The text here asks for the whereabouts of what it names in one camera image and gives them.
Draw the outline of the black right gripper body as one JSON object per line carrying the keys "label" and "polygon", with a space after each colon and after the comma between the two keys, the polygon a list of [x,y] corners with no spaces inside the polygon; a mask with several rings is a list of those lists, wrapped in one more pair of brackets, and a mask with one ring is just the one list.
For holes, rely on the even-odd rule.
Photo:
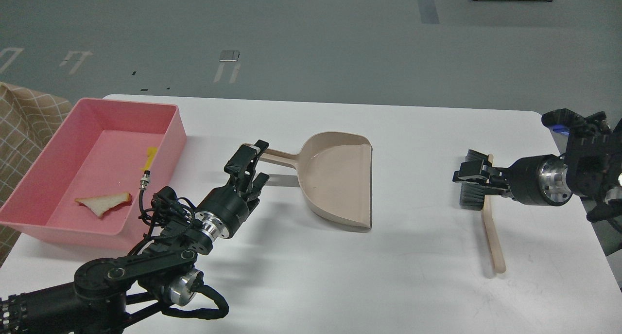
{"label": "black right gripper body", "polygon": [[505,169],[511,199],[530,206],[563,206],[573,196],[567,165],[554,155],[520,158]]}

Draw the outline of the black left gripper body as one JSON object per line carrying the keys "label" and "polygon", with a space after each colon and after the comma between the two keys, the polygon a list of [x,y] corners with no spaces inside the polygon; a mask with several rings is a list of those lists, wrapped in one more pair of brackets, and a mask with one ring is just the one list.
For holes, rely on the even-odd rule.
{"label": "black left gripper body", "polygon": [[195,211],[200,214],[200,232],[211,240],[231,239],[259,202],[258,197],[244,200],[231,186],[211,190],[196,206]]}

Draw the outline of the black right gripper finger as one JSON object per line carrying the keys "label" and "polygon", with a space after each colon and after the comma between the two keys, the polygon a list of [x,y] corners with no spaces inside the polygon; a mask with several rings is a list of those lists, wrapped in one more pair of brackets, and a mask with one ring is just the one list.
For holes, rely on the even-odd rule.
{"label": "black right gripper finger", "polygon": [[511,190],[509,184],[506,181],[493,181],[493,182],[475,182],[475,185],[481,190],[485,196],[502,196],[511,197]]}
{"label": "black right gripper finger", "polygon": [[461,163],[460,168],[453,173],[454,183],[476,184],[507,184],[507,177],[503,170],[492,165],[488,160],[471,160]]}

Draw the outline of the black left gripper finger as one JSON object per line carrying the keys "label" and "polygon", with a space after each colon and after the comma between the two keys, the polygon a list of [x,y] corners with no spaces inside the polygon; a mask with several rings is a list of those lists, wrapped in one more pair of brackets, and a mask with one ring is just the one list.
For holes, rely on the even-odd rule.
{"label": "black left gripper finger", "polygon": [[242,144],[227,161],[224,171],[229,174],[228,186],[236,192],[246,192],[249,183],[257,176],[256,166],[261,155],[266,152],[269,143],[257,141],[254,144]]}
{"label": "black left gripper finger", "polygon": [[258,173],[256,175],[255,179],[253,179],[253,181],[249,183],[249,187],[246,191],[247,203],[251,203],[252,201],[255,201],[259,198],[262,192],[262,188],[264,188],[269,179],[270,176],[266,173]]}

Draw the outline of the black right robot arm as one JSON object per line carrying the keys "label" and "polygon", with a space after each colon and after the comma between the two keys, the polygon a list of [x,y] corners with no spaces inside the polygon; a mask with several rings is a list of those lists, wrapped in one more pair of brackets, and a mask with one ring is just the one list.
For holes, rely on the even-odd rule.
{"label": "black right robot arm", "polygon": [[524,157],[494,166],[489,156],[469,150],[452,180],[461,185],[459,204],[481,210],[486,196],[527,206],[563,206],[573,196],[593,201],[587,221],[607,221],[621,230],[621,124],[608,125],[604,112],[584,117],[567,108],[544,113],[542,125],[567,138],[560,155]]}

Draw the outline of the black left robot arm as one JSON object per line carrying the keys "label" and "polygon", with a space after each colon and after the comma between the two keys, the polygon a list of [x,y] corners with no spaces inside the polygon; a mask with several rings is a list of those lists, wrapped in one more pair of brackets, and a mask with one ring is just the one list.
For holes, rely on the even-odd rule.
{"label": "black left robot arm", "polygon": [[121,334],[161,313],[218,320],[229,305],[195,268],[216,239],[229,239],[260,202],[269,180],[256,166],[269,144],[244,144],[224,167],[229,179],[197,206],[165,186],[145,209],[146,170],[138,192],[140,220],[149,226],[126,256],[100,258],[79,267],[73,281],[9,296],[1,301],[3,334]]}

